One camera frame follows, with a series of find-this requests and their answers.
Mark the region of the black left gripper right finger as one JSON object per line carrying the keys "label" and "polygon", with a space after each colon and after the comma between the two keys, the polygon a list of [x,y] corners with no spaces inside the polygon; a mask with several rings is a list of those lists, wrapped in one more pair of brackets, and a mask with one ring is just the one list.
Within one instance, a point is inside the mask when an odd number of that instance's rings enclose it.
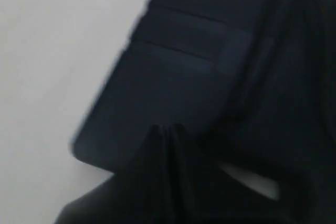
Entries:
{"label": "black left gripper right finger", "polygon": [[176,223],[335,223],[335,180],[320,186],[275,167],[240,161],[245,168],[276,181],[270,199],[235,180],[211,158],[181,125],[167,132],[170,209]]}

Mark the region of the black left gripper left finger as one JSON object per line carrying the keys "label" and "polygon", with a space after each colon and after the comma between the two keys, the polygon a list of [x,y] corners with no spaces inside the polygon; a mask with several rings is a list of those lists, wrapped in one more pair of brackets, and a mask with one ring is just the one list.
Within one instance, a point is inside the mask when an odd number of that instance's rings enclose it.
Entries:
{"label": "black left gripper left finger", "polygon": [[170,223],[171,189],[165,128],[150,128],[129,163],[104,183],[70,202],[56,223]]}

